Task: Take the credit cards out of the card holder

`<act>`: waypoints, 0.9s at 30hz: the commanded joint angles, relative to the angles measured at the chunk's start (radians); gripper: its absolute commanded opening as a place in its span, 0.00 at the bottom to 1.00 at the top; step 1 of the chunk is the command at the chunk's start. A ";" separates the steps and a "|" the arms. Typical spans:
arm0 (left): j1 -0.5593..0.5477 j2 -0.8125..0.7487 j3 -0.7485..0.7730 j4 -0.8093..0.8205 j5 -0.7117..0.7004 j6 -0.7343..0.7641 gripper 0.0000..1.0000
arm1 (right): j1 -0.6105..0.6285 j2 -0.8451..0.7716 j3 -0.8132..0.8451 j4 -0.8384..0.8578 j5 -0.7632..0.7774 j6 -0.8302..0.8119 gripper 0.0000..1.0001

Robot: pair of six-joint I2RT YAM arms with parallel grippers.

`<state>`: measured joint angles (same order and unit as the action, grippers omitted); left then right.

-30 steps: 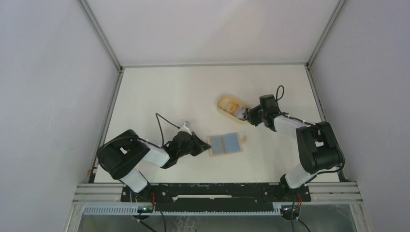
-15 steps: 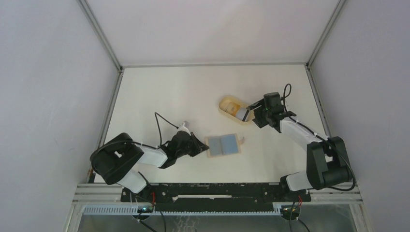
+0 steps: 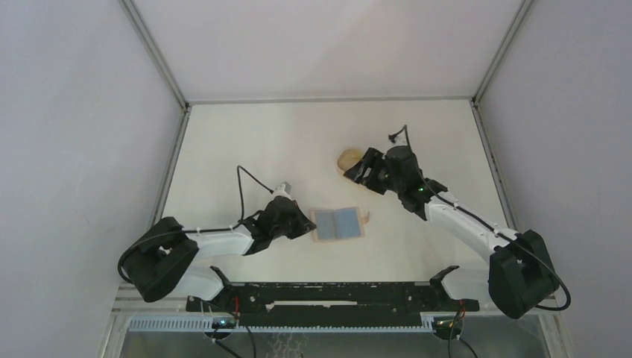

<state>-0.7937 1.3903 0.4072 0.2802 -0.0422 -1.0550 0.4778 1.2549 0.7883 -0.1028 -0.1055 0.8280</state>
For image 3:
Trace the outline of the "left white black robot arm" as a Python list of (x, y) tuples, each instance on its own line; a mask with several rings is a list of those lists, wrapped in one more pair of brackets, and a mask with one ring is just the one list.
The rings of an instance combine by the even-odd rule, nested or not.
[(242, 219), (235, 227), (184, 230), (173, 217), (160, 219), (119, 258), (121, 278), (132, 284), (148, 303), (171, 293), (203, 299), (216, 311), (233, 301), (228, 280), (217, 268), (203, 268), (201, 260), (219, 256), (248, 256), (270, 247), (278, 238), (296, 239), (317, 225), (295, 200), (277, 195), (265, 209)]

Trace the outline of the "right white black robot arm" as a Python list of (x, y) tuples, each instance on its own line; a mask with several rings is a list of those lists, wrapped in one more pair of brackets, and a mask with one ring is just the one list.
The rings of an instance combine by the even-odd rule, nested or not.
[(459, 204), (446, 186), (424, 176), (407, 145), (395, 145), (386, 153), (349, 148), (340, 154), (337, 167), (344, 178), (372, 192), (394, 192), (408, 212), (447, 230), (486, 262), (482, 289), (466, 290), (464, 284), (446, 279), (431, 289), (439, 310), (452, 309), (461, 298), (489, 298), (507, 317), (518, 319), (533, 308), (544, 308), (542, 301), (558, 289), (568, 290), (541, 235), (503, 227)]

